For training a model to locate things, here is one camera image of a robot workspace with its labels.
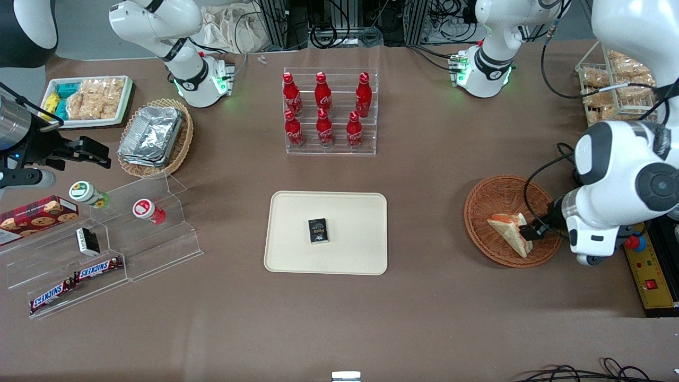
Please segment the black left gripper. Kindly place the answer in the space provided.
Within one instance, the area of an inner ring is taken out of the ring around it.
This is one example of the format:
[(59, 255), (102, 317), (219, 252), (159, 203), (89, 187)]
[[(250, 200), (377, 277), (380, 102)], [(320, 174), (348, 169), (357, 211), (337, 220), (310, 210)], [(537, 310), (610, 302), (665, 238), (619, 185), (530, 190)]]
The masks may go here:
[(526, 241), (545, 239), (546, 232), (568, 235), (567, 221), (562, 211), (563, 197), (551, 203), (545, 215), (536, 217), (531, 223), (519, 226), (519, 233)]

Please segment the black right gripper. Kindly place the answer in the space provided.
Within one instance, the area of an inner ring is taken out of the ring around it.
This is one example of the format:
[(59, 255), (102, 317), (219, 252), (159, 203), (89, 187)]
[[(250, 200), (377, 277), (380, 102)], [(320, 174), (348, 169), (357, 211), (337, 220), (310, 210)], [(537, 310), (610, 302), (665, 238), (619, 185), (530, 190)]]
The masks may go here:
[(109, 147), (89, 137), (70, 141), (61, 136), (58, 129), (42, 132), (49, 123), (37, 115), (31, 116), (31, 126), (24, 138), (11, 147), (11, 160), (17, 169), (36, 164), (63, 171), (66, 161), (90, 162), (111, 169)]

